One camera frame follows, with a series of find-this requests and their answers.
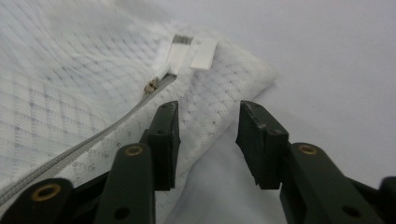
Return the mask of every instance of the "metal zipper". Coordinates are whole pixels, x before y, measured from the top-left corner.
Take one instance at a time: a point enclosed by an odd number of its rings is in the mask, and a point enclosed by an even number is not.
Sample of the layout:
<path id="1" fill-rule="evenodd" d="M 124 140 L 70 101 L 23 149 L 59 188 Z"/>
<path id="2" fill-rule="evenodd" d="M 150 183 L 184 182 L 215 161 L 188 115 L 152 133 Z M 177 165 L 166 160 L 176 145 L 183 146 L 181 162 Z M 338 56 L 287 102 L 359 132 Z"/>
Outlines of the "metal zipper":
<path id="1" fill-rule="evenodd" d="M 166 75 L 158 83 L 158 89 L 150 94 L 144 95 L 143 99 L 132 108 L 125 116 L 117 120 L 115 123 L 97 133 L 96 135 L 90 137 L 89 139 L 79 143 L 78 145 L 69 148 L 66 152 L 57 156 L 56 158 L 48 161 L 44 165 L 40 166 L 32 173 L 18 181 L 17 183 L 8 186 L 7 188 L 0 191 L 0 216 L 2 216 L 5 211 L 9 208 L 9 205 L 13 203 L 20 192 L 28 188 L 34 183 L 42 181 L 47 178 L 52 178 L 57 175 L 66 165 L 70 164 L 76 158 L 78 158 L 82 153 L 93 147 L 96 143 L 105 138 L 109 133 L 116 130 L 125 120 L 132 116 L 134 112 L 144 106 L 148 101 L 150 101 L 155 95 L 162 91 L 166 86 L 171 84 L 176 79 L 175 75 Z"/>

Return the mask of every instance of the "white tag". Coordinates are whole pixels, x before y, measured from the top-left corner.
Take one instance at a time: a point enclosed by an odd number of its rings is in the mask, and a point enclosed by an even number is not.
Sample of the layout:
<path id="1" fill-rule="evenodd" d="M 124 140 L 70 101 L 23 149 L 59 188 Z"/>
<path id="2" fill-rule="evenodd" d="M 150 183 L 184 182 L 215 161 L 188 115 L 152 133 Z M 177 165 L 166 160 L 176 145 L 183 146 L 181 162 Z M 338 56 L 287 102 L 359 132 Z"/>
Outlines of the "white tag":
<path id="1" fill-rule="evenodd" d="M 209 70 L 212 66 L 217 44 L 218 41 L 215 39 L 204 40 L 192 61 L 191 68 Z"/>
<path id="2" fill-rule="evenodd" d="M 170 74 L 178 74 L 178 70 L 180 70 L 186 54 L 189 51 L 191 42 L 191 37 L 175 35 L 167 60 L 167 62 L 170 64 Z"/>

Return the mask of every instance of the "white surface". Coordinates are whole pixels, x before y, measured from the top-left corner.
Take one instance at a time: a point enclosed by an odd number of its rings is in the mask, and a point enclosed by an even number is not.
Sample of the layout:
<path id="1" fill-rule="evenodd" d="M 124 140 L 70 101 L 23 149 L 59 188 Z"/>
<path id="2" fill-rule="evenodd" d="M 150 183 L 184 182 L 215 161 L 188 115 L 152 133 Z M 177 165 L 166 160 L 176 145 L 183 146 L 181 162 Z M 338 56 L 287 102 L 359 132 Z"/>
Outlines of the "white surface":
<path id="1" fill-rule="evenodd" d="M 155 2 L 280 73 L 255 102 L 291 142 L 322 147 L 345 175 L 372 187 L 396 175 L 395 1 Z M 254 186 L 236 130 L 234 123 L 195 163 L 167 224 L 286 223 L 278 192 Z"/>

